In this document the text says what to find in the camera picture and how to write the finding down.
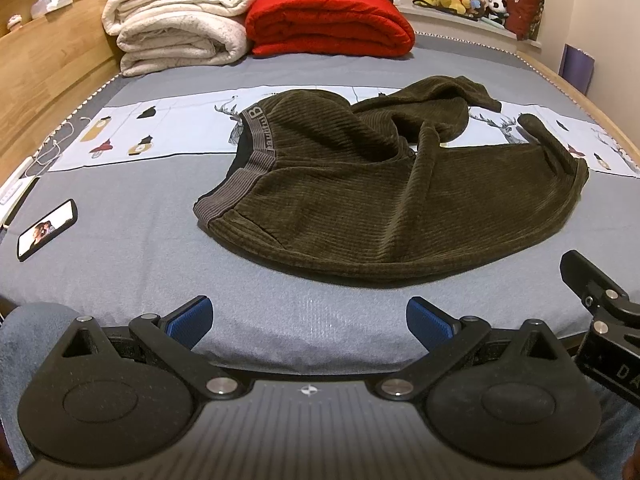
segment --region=wooden headboard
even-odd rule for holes
[[[122,53],[100,20],[106,0],[74,0],[31,20],[36,1],[0,0],[0,184],[119,72]],[[13,14],[23,27],[8,33]]]

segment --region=red pillow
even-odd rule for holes
[[[540,22],[545,0],[505,0],[505,2],[509,17],[504,27],[513,32],[519,41],[528,40]]]

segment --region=pants leg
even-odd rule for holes
[[[0,326],[0,420],[18,469],[33,462],[18,426],[18,402],[31,378],[79,314],[56,303],[20,306]]]
[[[580,461],[600,480],[622,480],[622,468],[640,439],[640,410],[595,381],[590,386],[600,400],[602,424]]]

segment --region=gray ribbed panel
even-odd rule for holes
[[[96,471],[39,462],[24,480],[595,480],[577,462],[517,472],[447,449],[408,404],[363,383],[258,381],[208,404],[187,435],[137,465]]]

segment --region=bed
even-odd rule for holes
[[[638,156],[603,113],[534,60],[435,36],[418,36],[404,59],[248,57],[232,66],[122,78],[116,76],[117,49],[98,28],[97,9],[104,1],[76,0],[67,10],[0,38],[0,52],[17,56],[23,70],[18,77],[16,68],[0,69],[4,81],[14,81],[4,78],[11,70],[17,77],[10,88],[0,89],[12,104],[3,113],[17,117],[2,133],[0,156],[6,174],[69,113],[77,135],[86,126],[84,118],[93,118],[105,106],[260,86],[402,88],[430,75],[465,75],[484,84],[498,100],[548,107],[575,120],[597,120]],[[3,3],[0,0],[0,9],[6,8]],[[60,54],[62,65],[60,59],[53,68],[55,62],[39,61],[46,64],[40,75],[25,70],[31,62],[22,54],[26,42],[52,30],[66,46]],[[33,59],[42,45],[31,43],[30,48]],[[47,85],[42,85],[43,72]],[[33,97],[33,88],[50,92]],[[55,138],[65,133],[66,126]],[[60,145],[72,141],[69,137]],[[205,294],[214,305],[214,327],[195,350],[213,362],[273,372],[350,374],[394,370],[423,355],[404,319],[412,296],[427,298],[452,316],[475,315],[502,328],[516,328],[535,317],[559,336],[583,332],[590,316],[558,271],[567,250],[579,250],[632,296],[638,291],[638,178],[591,171],[567,224],[528,250],[432,282],[371,286],[259,264],[224,248],[199,228],[193,203],[222,181],[233,158],[233,153],[188,153],[47,171],[0,242],[0,296],[13,305],[66,304],[97,317],[103,326],[114,326],[145,312],[167,314]],[[20,263],[15,255],[18,235],[68,198],[78,206],[76,224]]]

